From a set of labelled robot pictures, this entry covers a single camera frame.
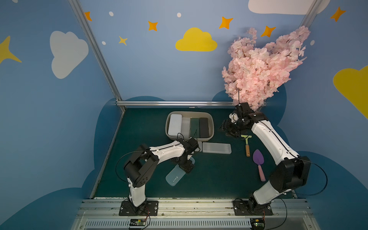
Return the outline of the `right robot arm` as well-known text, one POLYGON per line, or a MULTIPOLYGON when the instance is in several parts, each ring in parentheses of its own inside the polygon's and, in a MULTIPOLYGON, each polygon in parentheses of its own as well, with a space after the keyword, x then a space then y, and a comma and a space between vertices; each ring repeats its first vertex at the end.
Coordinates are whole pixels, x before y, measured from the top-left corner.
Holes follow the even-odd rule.
POLYGON ((249 198, 252 206, 269 204, 283 193, 306 185, 311 162, 294 151, 272 127, 261 112, 254 112, 248 103, 235 106, 229 118, 223 121, 221 129, 229 136, 240 138, 252 131, 267 148, 276 169, 269 180, 249 198))

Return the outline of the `light blue pencil case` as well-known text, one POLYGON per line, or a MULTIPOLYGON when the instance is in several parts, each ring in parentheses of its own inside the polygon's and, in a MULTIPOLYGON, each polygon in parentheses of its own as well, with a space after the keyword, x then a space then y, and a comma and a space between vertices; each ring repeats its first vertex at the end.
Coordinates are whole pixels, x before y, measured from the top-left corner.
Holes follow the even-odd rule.
POLYGON ((176 164, 176 166, 166 175, 165 180, 170 186, 176 186, 185 175, 187 175, 187 173, 179 166, 179 164, 176 164))

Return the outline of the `beige storage box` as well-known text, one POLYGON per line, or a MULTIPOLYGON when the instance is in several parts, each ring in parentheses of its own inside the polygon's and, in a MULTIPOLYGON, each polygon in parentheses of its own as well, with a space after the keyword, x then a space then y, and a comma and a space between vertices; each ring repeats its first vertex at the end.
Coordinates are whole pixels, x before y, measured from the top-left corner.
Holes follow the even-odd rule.
POLYGON ((171 115, 172 114, 180 114, 182 115, 182 120, 184 120, 185 118, 188 119, 192 119, 192 118, 207 118, 208 119, 208 137, 206 138, 201 138, 200 137, 200 127, 197 129, 194 129, 194 133, 196 133, 196 135, 194 136, 195 139, 197 139, 197 141, 201 141, 201 142, 206 142, 209 141, 211 138, 213 138, 214 136, 214 120, 211 116, 211 114, 209 113, 205 113, 205 112, 193 112, 193 111, 173 111, 171 113, 169 113, 169 115, 167 116, 166 119, 166 124, 165 124, 165 134, 166 136, 171 139, 171 140, 175 140, 177 137, 177 134, 175 135, 170 135, 168 133, 169 131, 169 124, 170 124, 170 120, 171 120, 171 115))

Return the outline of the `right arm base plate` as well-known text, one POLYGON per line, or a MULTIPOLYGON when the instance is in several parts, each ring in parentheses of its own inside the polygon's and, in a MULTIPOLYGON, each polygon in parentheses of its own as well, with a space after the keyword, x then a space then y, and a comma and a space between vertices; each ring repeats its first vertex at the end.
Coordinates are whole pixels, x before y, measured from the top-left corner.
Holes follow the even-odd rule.
POLYGON ((259 205, 253 200, 235 199, 233 209, 236 216, 273 216, 270 203, 259 205))

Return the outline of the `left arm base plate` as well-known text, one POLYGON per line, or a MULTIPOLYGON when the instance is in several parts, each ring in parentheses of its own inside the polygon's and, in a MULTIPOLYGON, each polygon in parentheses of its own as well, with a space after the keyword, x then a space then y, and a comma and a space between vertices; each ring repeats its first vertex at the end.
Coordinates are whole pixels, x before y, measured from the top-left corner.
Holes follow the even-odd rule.
POLYGON ((121 203, 119 216, 157 216, 158 215, 158 201, 145 201, 138 207, 135 207, 130 200, 124 200, 121 203))

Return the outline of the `clear frosted pencil case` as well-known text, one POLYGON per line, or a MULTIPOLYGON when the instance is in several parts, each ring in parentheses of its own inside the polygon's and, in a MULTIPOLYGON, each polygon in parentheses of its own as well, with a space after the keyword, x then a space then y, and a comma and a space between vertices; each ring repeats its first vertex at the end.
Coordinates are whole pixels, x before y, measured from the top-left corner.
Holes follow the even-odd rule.
POLYGON ((181 134, 186 140, 190 138, 190 124, 191 124, 190 120, 191 118, 189 117, 182 118, 181 134))

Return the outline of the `black pencil case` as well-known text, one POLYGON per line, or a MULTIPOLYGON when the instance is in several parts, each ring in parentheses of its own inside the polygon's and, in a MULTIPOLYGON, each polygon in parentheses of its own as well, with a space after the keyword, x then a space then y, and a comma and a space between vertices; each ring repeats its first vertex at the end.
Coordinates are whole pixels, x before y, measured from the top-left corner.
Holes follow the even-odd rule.
POLYGON ((210 137, 208 118, 201 117, 199 119, 199 129, 200 129, 200 138, 205 139, 210 137))

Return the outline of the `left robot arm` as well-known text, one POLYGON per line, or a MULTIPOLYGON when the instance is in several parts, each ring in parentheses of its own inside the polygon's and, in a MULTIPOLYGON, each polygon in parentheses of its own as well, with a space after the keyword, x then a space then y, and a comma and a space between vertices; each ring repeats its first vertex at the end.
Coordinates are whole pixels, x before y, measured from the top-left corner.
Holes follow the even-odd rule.
POLYGON ((145 185, 157 166, 165 161, 171 160, 185 173, 190 173, 194 168, 190 157, 198 148, 198 141, 194 138, 189 140, 178 138, 172 143, 159 147, 141 145, 124 165, 129 187, 129 202, 134 207, 139 207, 146 201, 145 185))

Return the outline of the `white pencil case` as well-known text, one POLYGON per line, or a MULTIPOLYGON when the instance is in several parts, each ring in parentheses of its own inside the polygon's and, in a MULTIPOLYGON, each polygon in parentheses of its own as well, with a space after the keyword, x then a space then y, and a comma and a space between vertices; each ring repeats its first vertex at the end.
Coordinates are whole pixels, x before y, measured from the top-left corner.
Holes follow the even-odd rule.
POLYGON ((167 134, 169 136, 177 136, 181 132, 183 116, 181 114, 171 114, 169 116, 169 125, 167 134))

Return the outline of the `dark green pencil case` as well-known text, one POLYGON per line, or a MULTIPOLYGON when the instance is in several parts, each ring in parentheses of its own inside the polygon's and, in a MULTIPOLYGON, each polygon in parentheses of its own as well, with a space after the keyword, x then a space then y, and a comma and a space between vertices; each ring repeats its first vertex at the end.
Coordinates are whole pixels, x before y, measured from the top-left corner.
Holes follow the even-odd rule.
POLYGON ((190 118, 190 137, 199 138, 200 135, 200 124, 199 118, 190 118))

